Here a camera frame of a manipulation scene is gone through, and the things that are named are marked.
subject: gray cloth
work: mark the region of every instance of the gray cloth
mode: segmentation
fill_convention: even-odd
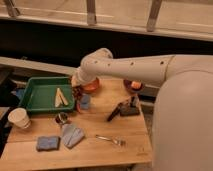
[[[51,137],[38,137],[36,150],[37,151],[50,151],[59,149],[60,137],[51,136]]]
[[[74,123],[62,126],[61,140],[67,148],[74,147],[84,136],[83,130],[78,128]]]

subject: blue cloth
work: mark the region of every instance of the blue cloth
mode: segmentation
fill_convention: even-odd
[[[50,151],[59,149],[60,137],[51,136],[51,137],[38,137],[37,140],[37,151]]]

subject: folded cloth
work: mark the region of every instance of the folded cloth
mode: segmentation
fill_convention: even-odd
[[[67,148],[74,147],[84,136],[83,130],[78,128],[74,123],[62,126],[61,141]]]
[[[83,93],[82,98],[81,98],[81,103],[90,103],[90,95]]]
[[[60,137],[51,136],[51,137],[38,137],[36,150],[37,151],[50,151],[59,149]]]
[[[82,98],[80,100],[80,109],[87,110],[90,107],[90,95],[89,94],[83,94]]]

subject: small bowl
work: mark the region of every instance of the small bowl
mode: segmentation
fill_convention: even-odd
[[[139,93],[141,91],[141,89],[143,88],[143,84],[141,84],[141,87],[139,89],[137,89],[137,90],[133,89],[131,87],[132,81],[130,81],[130,80],[123,80],[123,84],[124,84],[124,87],[126,88],[126,90],[131,94]]]
[[[96,78],[93,82],[86,84],[86,85],[82,85],[81,86],[83,91],[85,93],[93,93],[95,90],[97,90],[100,87],[100,80],[98,78]]]

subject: railing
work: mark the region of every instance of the railing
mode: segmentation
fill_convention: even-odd
[[[0,0],[0,18],[213,41],[212,0]]]

